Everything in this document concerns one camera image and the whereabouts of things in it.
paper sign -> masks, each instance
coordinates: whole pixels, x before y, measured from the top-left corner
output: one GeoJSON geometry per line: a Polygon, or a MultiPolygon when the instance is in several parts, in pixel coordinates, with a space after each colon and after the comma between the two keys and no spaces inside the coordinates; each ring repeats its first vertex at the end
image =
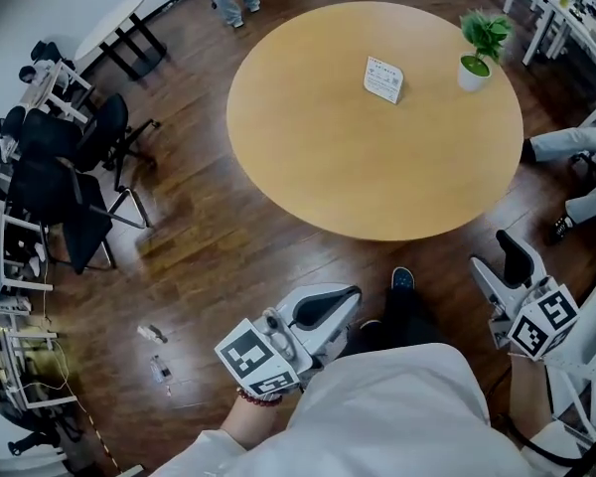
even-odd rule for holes
{"type": "Polygon", "coordinates": [[[369,92],[397,104],[403,82],[404,74],[400,69],[369,57],[365,72],[365,88],[369,92]]]}

black office chair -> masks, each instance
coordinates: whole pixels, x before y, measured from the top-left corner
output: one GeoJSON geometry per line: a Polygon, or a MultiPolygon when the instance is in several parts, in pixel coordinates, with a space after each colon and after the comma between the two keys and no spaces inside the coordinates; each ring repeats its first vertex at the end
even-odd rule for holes
{"type": "Polygon", "coordinates": [[[100,245],[109,268],[115,268],[106,241],[112,220],[145,228],[117,216],[115,211],[120,203],[116,202],[109,210],[106,208],[96,178],[79,174],[59,159],[44,154],[30,153],[18,161],[9,186],[8,201],[40,221],[49,262],[69,264],[77,274],[82,274],[86,268],[105,270],[88,265],[100,245]],[[63,225],[70,261],[57,259],[50,253],[45,227],[57,224],[63,225]]]}
{"type": "Polygon", "coordinates": [[[74,159],[75,167],[81,172],[87,172],[103,162],[103,167],[107,170],[115,169],[115,191],[123,192],[126,188],[120,186],[119,182],[126,155],[141,159],[153,168],[157,166],[154,157],[130,150],[130,146],[149,125],[155,128],[161,126],[151,118],[128,132],[128,107],[123,97],[116,93],[99,108],[84,130],[83,140],[74,159]]]}
{"type": "Polygon", "coordinates": [[[0,137],[10,136],[16,141],[20,141],[20,134],[22,132],[22,124],[27,111],[22,106],[12,107],[7,116],[4,117],[2,128],[0,130],[0,137]]]}
{"type": "Polygon", "coordinates": [[[97,164],[103,163],[107,170],[116,169],[114,188],[119,197],[114,206],[119,206],[126,198],[133,205],[142,219],[143,227],[150,226],[141,202],[135,193],[120,185],[123,162],[126,155],[146,161],[156,167],[154,157],[130,150],[141,133],[152,125],[160,123],[149,119],[134,130],[128,130],[128,108],[121,95],[110,97],[97,111],[86,126],[83,135],[79,127],[69,121],[53,118],[40,110],[32,109],[25,119],[20,137],[20,151],[23,155],[30,152],[63,157],[74,164],[76,170],[86,173],[97,164]]]}

round wooden table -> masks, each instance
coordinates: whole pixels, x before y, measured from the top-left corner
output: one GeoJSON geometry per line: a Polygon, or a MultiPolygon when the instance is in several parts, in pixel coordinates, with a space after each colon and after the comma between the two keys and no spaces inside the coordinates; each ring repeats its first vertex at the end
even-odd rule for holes
{"type": "Polygon", "coordinates": [[[408,240],[458,228],[508,188],[522,115],[504,72],[467,93],[454,25],[381,2],[308,12],[251,50],[227,102],[233,151],[252,182],[324,230],[408,240]],[[400,68],[403,98],[364,89],[368,56],[400,68]]]}

black chair back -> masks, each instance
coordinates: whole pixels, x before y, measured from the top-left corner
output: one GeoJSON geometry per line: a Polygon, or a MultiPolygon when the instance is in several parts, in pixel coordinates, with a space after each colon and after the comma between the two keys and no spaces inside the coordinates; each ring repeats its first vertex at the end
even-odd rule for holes
{"type": "Polygon", "coordinates": [[[44,154],[23,155],[17,162],[7,200],[49,226],[62,223],[78,208],[71,170],[44,154]]]}
{"type": "Polygon", "coordinates": [[[109,97],[86,129],[74,160],[81,172],[92,171],[115,144],[123,141],[128,126],[128,107],[121,95],[109,97]]]}
{"type": "Polygon", "coordinates": [[[7,116],[2,122],[2,129],[0,136],[11,136],[16,141],[20,141],[20,134],[22,132],[22,123],[27,111],[22,106],[15,106],[9,110],[7,116]]]}
{"type": "Polygon", "coordinates": [[[81,141],[81,129],[68,120],[61,120],[39,109],[32,109],[20,133],[20,153],[48,155],[74,160],[81,141]]]}

white shirt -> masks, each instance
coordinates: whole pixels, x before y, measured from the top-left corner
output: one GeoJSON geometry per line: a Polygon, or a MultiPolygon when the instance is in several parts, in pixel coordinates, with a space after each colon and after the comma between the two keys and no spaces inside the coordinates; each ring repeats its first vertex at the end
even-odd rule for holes
{"type": "MultiPolygon", "coordinates": [[[[550,424],[534,441],[579,457],[568,439],[561,443],[560,426],[550,424]]],[[[554,475],[568,470],[522,454],[490,428],[466,359],[430,344],[335,361],[312,380],[285,431],[248,452],[224,431],[203,431],[153,475],[523,477],[552,468],[554,475]]]]}

